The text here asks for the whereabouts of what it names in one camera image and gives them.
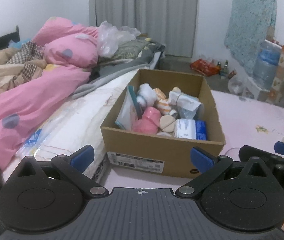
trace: gray curtain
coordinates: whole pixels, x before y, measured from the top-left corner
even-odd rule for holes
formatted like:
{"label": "gray curtain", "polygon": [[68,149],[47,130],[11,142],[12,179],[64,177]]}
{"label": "gray curtain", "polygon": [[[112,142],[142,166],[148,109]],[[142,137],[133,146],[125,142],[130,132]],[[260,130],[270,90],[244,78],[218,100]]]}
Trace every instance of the gray curtain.
{"label": "gray curtain", "polygon": [[197,0],[95,0],[96,24],[135,27],[166,45],[166,54],[192,57]]}

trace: pink pillow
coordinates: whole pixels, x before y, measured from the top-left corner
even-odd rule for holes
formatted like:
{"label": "pink pillow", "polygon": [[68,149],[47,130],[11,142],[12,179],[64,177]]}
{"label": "pink pillow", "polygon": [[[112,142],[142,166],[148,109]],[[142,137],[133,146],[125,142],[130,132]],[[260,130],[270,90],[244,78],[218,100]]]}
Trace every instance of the pink pillow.
{"label": "pink pillow", "polygon": [[48,64],[95,67],[98,60],[96,39],[85,33],[56,39],[45,46],[44,59]]}
{"label": "pink pillow", "polygon": [[86,27],[82,24],[73,23],[65,18],[51,17],[35,35],[33,41],[38,46],[44,46],[58,38],[75,33],[85,33],[97,38],[98,27]]}

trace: metal screw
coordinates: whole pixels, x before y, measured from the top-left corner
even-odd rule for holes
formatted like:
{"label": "metal screw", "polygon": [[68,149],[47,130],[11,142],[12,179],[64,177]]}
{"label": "metal screw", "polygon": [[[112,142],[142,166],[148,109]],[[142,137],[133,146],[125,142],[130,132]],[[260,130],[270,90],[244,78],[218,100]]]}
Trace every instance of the metal screw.
{"label": "metal screw", "polygon": [[189,187],[189,186],[183,186],[179,188],[179,192],[185,195],[189,195],[194,192],[194,188]]}
{"label": "metal screw", "polygon": [[102,195],[105,193],[105,188],[103,187],[93,187],[90,189],[90,192],[93,194],[93,195]]}

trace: headboard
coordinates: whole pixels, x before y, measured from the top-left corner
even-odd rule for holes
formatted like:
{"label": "headboard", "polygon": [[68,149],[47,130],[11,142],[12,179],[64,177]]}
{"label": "headboard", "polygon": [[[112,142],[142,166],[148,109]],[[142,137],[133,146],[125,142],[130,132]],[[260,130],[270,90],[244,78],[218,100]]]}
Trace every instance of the headboard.
{"label": "headboard", "polygon": [[10,40],[14,42],[19,42],[20,41],[20,32],[19,32],[19,26],[16,26],[16,31],[13,33],[6,34],[2,37],[0,37],[0,50],[5,49],[8,47],[8,43]]}

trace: pink blanket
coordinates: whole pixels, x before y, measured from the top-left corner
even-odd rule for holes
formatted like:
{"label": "pink blanket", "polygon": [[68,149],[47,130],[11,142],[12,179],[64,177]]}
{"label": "pink blanket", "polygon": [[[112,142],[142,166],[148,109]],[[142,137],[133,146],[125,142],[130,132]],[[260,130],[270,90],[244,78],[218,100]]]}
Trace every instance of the pink blanket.
{"label": "pink blanket", "polygon": [[8,165],[24,141],[83,84],[90,72],[61,66],[0,94],[0,168]]}

